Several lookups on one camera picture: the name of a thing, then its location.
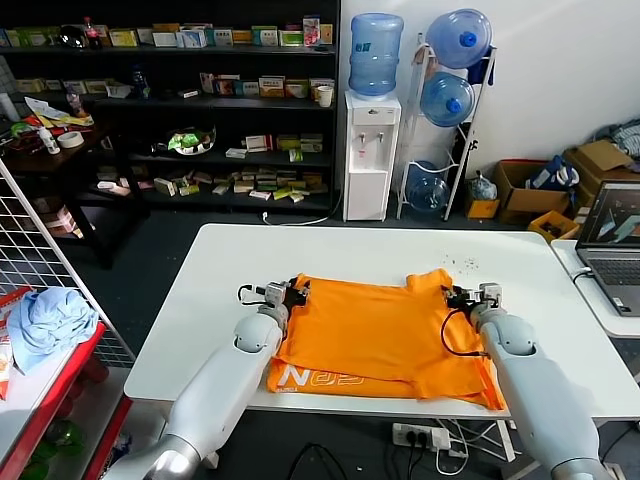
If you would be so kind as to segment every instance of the electrical outlet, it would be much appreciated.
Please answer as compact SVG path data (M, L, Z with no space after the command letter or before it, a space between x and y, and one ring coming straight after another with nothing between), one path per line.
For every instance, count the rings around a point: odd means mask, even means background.
M449 450L451 448L451 438L446 428L429 427L427 425L411 425L408 423L394 423L392 427L392 441L394 445L410 447L411 443L407 440L407 434L413 432L416 437L419 433L427 434L427 447L435 452L438 450Z

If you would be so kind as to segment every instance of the white water dispenser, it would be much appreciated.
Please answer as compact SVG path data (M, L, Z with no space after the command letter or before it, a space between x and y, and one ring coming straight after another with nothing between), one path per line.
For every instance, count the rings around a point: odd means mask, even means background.
M345 92L347 136L343 220L384 220L400 128L400 102Z

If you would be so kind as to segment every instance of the tape roll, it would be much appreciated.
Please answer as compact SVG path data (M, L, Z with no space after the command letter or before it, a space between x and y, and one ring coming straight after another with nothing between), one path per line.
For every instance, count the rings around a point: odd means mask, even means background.
M84 143L84 138L80 132L67 132L60 135L58 138L58 144L62 148L74 148Z

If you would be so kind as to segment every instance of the laptop keyboard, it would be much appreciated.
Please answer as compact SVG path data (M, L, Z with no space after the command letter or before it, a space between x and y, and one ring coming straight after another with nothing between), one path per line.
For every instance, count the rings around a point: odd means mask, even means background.
M598 260L589 259L607 285L640 285L640 259Z

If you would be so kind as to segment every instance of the orange t-shirt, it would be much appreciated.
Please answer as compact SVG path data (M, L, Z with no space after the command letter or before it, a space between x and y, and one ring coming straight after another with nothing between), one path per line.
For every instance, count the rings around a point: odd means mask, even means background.
M304 307L295 307L287 338L267 385L274 392L370 397L453 397L498 410L504 400L486 357L459 357L440 341L449 313L442 269L409 275L406 287L382 287L298 276L310 282ZM482 350L464 314L447 324L449 345Z

